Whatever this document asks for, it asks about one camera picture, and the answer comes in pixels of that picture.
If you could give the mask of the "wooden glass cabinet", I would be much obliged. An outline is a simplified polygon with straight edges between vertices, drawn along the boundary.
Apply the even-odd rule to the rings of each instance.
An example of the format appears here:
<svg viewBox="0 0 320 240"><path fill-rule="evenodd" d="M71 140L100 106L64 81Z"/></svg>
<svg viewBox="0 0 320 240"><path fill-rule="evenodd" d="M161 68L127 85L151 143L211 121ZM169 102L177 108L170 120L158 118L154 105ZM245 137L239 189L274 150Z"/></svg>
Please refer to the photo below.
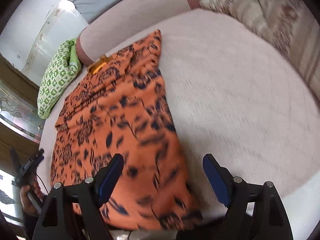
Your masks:
<svg viewBox="0 0 320 240"><path fill-rule="evenodd" d="M37 115L39 87L1 56L1 170L15 176L10 150L21 163L39 148L44 120Z"/></svg>

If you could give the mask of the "green white patterned pillow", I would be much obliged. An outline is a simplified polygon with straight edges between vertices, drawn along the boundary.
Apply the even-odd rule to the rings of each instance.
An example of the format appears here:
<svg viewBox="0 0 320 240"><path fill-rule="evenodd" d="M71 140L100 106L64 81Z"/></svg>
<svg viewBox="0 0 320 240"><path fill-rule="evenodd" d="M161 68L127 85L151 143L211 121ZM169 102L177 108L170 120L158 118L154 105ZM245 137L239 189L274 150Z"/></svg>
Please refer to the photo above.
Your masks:
<svg viewBox="0 0 320 240"><path fill-rule="evenodd" d="M81 63L76 54L76 39L60 44L44 75L37 96L37 114L46 119L52 107L59 100L69 84L81 70Z"/></svg>

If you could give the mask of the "pink bolster cushion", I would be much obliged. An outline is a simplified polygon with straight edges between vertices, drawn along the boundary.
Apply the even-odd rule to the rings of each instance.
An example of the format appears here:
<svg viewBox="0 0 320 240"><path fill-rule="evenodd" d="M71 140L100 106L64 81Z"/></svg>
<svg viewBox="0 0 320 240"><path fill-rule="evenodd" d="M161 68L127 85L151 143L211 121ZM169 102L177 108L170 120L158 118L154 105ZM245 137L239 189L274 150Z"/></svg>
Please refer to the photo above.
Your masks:
<svg viewBox="0 0 320 240"><path fill-rule="evenodd" d="M200 0L122 0L81 32L77 56L89 66L140 31L199 6Z"/></svg>

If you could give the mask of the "orange black floral garment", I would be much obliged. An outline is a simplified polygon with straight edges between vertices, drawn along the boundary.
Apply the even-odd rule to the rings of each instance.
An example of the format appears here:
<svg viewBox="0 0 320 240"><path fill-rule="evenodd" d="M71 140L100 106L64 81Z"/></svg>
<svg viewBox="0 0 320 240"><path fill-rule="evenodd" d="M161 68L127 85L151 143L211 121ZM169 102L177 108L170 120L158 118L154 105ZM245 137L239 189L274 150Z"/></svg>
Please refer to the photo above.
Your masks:
<svg viewBox="0 0 320 240"><path fill-rule="evenodd" d="M50 178L73 185L119 153L122 174L100 211L122 229L188 230L202 219L159 69L159 30L112 55L65 98Z"/></svg>

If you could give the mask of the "beige striped blanket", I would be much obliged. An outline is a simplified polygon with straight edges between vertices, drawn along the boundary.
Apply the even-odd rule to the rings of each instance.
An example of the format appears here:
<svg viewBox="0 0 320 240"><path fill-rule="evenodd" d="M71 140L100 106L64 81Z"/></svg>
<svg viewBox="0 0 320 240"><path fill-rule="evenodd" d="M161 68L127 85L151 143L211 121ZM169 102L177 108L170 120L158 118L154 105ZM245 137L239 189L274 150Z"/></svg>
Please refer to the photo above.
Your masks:
<svg viewBox="0 0 320 240"><path fill-rule="evenodd" d="M319 22L303 0L200 0L270 42L319 96Z"/></svg>

